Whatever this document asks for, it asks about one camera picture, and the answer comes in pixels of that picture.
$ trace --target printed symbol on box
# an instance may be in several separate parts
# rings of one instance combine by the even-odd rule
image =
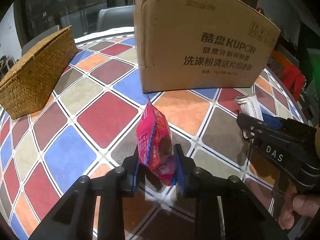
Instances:
[[[258,29],[258,31],[256,33],[256,39],[258,41],[262,41],[263,37],[265,36],[265,32],[266,32],[266,29],[260,26],[260,28]]]
[[[250,36],[250,37],[255,37],[256,36],[256,33],[257,33],[257,30],[258,30],[258,28],[259,28],[259,25],[257,24],[257,23],[255,23],[255,22],[252,22],[251,23],[251,26],[250,26],[250,29],[249,29],[249,31],[248,31],[248,35]]]

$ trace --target table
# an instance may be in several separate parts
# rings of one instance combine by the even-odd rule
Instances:
[[[79,44],[43,110],[18,120],[6,114],[0,121],[0,211],[20,239],[31,235],[79,176],[102,176],[133,154],[136,126],[148,100],[141,91],[134,45],[133,34]],[[214,176],[239,176],[277,218],[285,183],[272,164],[247,150],[236,124],[240,108],[235,97],[253,91],[262,112],[304,121],[268,69],[251,88],[149,97],[166,116],[173,143],[180,143],[197,166]],[[182,199],[175,187],[161,185],[149,172],[135,198],[124,199],[123,209],[127,239],[189,239],[193,234],[195,200]]]

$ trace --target wicker basket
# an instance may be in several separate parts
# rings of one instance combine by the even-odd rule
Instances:
[[[0,81],[0,105],[12,119],[41,110],[76,53],[71,26],[39,41]]]

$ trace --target candy packet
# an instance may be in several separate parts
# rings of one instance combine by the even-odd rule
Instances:
[[[168,122],[150,101],[137,126],[139,162],[167,186],[175,185],[176,157]]]

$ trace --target cardboard box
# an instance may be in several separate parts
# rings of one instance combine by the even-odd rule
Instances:
[[[239,0],[136,0],[144,92],[250,87],[280,30]]]

